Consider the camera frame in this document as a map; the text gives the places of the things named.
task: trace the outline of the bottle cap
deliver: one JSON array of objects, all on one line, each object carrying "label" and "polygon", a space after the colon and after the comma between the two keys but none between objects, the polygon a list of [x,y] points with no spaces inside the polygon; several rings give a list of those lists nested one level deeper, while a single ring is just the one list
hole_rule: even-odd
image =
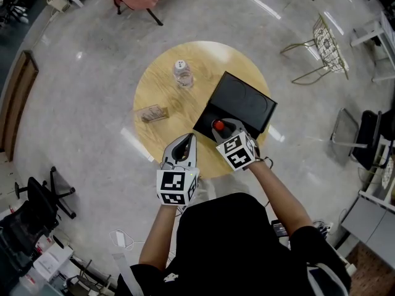
[{"label": "bottle cap", "polygon": [[178,60],[175,62],[175,68],[177,70],[183,70],[186,67],[186,62],[184,60]]}]

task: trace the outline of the sleeve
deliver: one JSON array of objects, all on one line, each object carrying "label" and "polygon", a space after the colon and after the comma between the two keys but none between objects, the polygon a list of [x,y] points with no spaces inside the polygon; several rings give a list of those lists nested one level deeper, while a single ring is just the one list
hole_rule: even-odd
[{"label": "sleeve", "polygon": [[342,281],[348,291],[351,278],[334,248],[325,240],[320,231],[313,226],[299,228],[290,238],[291,251],[296,259],[316,265],[322,263],[329,267]]},{"label": "sleeve", "polygon": [[[155,266],[138,264],[130,267],[136,280],[140,284],[144,295],[158,294],[163,283],[163,273]],[[123,280],[122,275],[118,277],[118,286],[115,291],[115,296],[131,296],[131,292]]]}]

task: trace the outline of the floor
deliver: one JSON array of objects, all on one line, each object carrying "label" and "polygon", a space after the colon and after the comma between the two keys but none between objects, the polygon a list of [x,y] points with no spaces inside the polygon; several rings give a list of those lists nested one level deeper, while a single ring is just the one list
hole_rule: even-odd
[{"label": "floor", "polygon": [[[273,159],[273,171],[313,219],[333,222],[337,229],[355,200],[358,165],[340,165],[328,151],[328,140],[341,107],[359,120],[363,110],[390,106],[393,84],[372,83],[374,64],[366,46],[349,45],[352,29],[373,19],[379,8],[366,0],[261,1],[278,16],[251,0],[160,0],[153,8],[164,21],[159,27],[143,10],[117,15],[111,0],[86,0],[84,8],[58,15],[33,48],[39,74],[20,124],[15,166],[27,181],[29,176],[48,179],[55,165],[75,187],[77,193],[66,202],[77,218],[61,214],[60,227],[75,253],[93,259],[102,272],[118,273],[109,232],[122,229],[143,242],[159,208],[158,164],[124,135],[135,137],[136,85],[159,54],[187,41],[227,44],[259,67],[278,102],[261,154]],[[279,51],[311,39],[319,12],[329,12],[343,30],[328,21],[349,65],[349,80],[332,73],[312,86],[298,86],[290,80],[320,62],[302,47],[286,55]],[[203,199],[242,191],[266,203],[248,171],[203,181],[202,188],[209,190],[201,191]],[[270,206],[268,214],[274,218]],[[131,264],[141,248],[135,244],[126,252]]]}]

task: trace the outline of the person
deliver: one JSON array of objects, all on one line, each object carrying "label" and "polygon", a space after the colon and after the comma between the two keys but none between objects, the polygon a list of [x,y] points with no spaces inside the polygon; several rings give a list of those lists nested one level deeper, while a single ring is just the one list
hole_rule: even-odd
[{"label": "person", "polygon": [[[131,266],[144,295],[347,295],[351,279],[304,207],[264,162],[248,168],[291,248],[279,243],[253,196],[235,193],[185,210],[166,268],[177,206],[162,205]],[[131,295],[121,275],[115,295]]]}]

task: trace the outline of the red button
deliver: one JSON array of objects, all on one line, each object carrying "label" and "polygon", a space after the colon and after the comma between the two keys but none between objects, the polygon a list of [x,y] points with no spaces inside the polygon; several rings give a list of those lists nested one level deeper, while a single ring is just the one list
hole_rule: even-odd
[{"label": "red button", "polygon": [[217,131],[221,131],[221,130],[223,130],[223,129],[225,128],[225,125],[223,124],[222,121],[215,121],[215,122],[214,122],[214,128],[215,128]]}]

